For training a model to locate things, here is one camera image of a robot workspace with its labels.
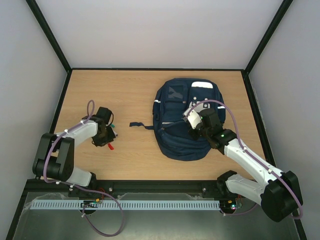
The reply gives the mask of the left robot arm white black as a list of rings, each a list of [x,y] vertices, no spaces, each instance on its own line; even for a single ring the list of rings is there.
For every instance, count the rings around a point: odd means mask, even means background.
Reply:
[[[97,190],[97,177],[93,172],[75,165],[75,149],[88,139],[96,147],[111,147],[117,137],[112,124],[114,114],[99,107],[96,114],[87,113],[78,124],[58,133],[44,133],[32,165],[32,172],[46,183],[68,183],[88,190]]]

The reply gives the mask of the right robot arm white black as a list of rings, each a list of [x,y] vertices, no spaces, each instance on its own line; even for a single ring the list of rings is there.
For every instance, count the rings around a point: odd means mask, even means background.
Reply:
[[[212,108],[196,112],[188,108],[184,120],[190,124],[190,134],[205,138],[212,149],[234,160],[251,176],[244,178],[229,170],[218,178],[218,191],[229,196],[241,195],[256,205],[273,221],[280,222],[294,211],[303,215],[303,200],[297,176],[292,171],[283,172],[252,152],[241,140],[238,131],[225,129]]]

